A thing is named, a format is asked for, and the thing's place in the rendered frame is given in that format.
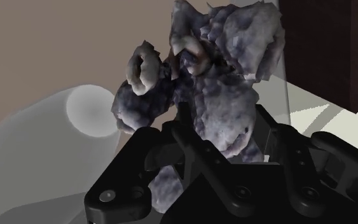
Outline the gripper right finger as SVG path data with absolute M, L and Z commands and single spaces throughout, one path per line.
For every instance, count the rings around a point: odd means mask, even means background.
M 256 106 L 254 140 L 283 166 L 289 202 L 305 218 L 358 218 L 358 149 L 338 136 L 310 137 Z

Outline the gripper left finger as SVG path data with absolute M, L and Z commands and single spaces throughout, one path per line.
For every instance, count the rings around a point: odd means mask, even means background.
M 193 128 L 181 102 L 175 120 L 162 130 L 139 128 L 108 165 L 84 199 L 88 224 L 130 224 L 151 212 L 149 183 L 171 165 L 184 192 L 157 224 L 240 224 L 255 213 L 251 186 L 233 177 L 243 167 L 225 159 Z

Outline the grey-blue lumpy animal figure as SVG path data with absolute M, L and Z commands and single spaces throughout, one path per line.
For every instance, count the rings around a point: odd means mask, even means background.
M 133 134 L 187 102 L 196 133 L 225 158 L 261 162 L 252 138 L 259 100 L 253 86 L 276 71 L 286 43 L 281 17 L 264 1 L 204 14 L 175 0 L 168 57 L 144 41 L 128 61 L 111 108 L 118 129 Z

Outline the pale grey cylinder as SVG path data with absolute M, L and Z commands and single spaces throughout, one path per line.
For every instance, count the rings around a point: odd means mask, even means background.
M 85 193 L 112 161 L 113 94 L 81 85 L 0 123 L 0 224 L 86 224 Z

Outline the dark brown wooden furniture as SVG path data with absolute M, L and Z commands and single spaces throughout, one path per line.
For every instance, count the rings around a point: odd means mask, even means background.
M 289 83 L 358 112 L 358 0 L 279 0 Z

